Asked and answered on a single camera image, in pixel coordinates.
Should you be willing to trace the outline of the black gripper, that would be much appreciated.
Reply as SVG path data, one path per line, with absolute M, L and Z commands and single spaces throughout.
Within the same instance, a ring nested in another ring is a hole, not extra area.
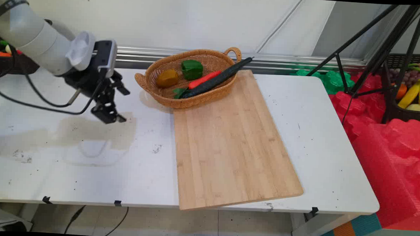
M 77 71 L 73 68 L 61 75 L 66 84 L 75 89 L 80 89 L 81 93 L 88 98 L 93 98 L 96 105 L 91 108 L 91 113 L 105 124 L 115 122 L 126 122 L 126 118 L 118 113 L 115 107 L 115 89 L 122 95 L 130 95 L 123 83 L 123 76 L 117 71 L 113 71 L 111 79 L 106 78 L 108 70 L 87 68 Z

